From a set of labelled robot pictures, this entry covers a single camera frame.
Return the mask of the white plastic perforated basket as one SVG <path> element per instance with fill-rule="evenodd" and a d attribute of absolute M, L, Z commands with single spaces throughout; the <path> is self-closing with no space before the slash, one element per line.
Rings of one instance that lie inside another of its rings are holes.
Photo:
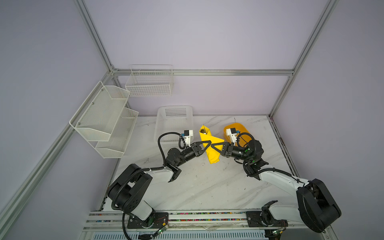
<path fill-rule="evenodd" d="M 183 134 L 185 130 L 193 130 L 193 108 L 191 106 L 164 106 L 157 112 L 154 141 L 168 132 Z"/>

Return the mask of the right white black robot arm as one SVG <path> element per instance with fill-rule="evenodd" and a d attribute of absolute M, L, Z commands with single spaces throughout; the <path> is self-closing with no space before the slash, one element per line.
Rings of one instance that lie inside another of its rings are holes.
<path fill-rule="evenodd" d="M 241 160 L 248 177 L 267 182 L 296 199 L 288 204 L 280 204 L 277 200 L 266 203 L 260 215 L 262 225 L 269 227 L 277 221 L 300 222 L 321 233 L 341 217 L 342 211 L 324 182 L 295 177 L 272 167 L 263 160 L 264 150 L 259 141 L 251 140 L 244 147 L 228 142 L 211 147 L 223 157 Z"/>

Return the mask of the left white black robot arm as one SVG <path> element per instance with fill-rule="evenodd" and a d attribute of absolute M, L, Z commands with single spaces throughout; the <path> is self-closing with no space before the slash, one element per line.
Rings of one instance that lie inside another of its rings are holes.
<path fill-rule="evenodd" d="M 153 178 L 163 179 L 166 183 L 173 182 L 182 171 L 180 166 L 203 155 L 211 144 L 211 141 L 195 142 L 183 151 L 172 148 L 167 153 L 163 167 L 141 168 L 136 164 L 129 165 L 108 188 L 111 208 L 142 222 L 152 221 L 156 211 L 143 197 Z"/>

